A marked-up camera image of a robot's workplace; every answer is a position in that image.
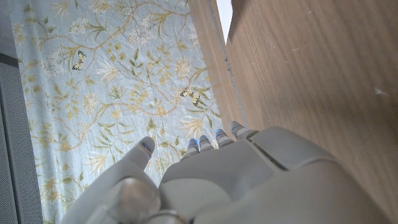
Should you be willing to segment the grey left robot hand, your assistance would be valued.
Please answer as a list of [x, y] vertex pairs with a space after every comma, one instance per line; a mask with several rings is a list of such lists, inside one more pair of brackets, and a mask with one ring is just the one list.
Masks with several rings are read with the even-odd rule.
[[155, 184], [142, 138], [67, 210], [63, 223], [389, 223], [334, 156], [287, 129], [206, 136]]

